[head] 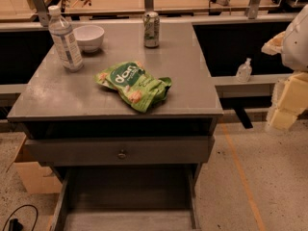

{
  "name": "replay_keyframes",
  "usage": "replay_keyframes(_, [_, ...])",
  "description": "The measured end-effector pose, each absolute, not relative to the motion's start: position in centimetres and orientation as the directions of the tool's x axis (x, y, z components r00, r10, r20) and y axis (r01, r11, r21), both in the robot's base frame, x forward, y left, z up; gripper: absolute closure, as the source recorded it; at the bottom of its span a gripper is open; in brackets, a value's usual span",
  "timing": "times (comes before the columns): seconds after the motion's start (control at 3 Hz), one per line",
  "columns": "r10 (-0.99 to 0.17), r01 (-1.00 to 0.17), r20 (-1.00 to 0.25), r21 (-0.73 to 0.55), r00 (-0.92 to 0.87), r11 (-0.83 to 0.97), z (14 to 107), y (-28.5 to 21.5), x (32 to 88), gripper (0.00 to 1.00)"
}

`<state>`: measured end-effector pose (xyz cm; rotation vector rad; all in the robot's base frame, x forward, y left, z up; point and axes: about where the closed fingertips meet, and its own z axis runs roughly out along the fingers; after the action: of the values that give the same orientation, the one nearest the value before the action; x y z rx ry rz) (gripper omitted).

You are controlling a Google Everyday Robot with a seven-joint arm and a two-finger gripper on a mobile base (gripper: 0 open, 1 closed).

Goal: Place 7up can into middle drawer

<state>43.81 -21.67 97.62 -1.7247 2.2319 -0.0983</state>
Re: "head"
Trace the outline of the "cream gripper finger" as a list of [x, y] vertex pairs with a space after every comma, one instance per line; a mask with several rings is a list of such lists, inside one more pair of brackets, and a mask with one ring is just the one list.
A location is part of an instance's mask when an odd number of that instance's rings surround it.
[[285, 32], [281, 32], [266, 42], [261, 51], [268, 55], [276, 55], [282, 52], [283, 39]]
[[269, 131], [288, 131], [308, 109], [308, 73], [294, 72], [274, 85], [267, 114]]

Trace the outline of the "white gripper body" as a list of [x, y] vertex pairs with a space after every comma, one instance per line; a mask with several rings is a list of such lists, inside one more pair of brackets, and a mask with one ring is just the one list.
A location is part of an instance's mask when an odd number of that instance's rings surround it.
[[308, 5], [287, 27], [281, 58], [282, 64], [294, 71], [308, 71]]

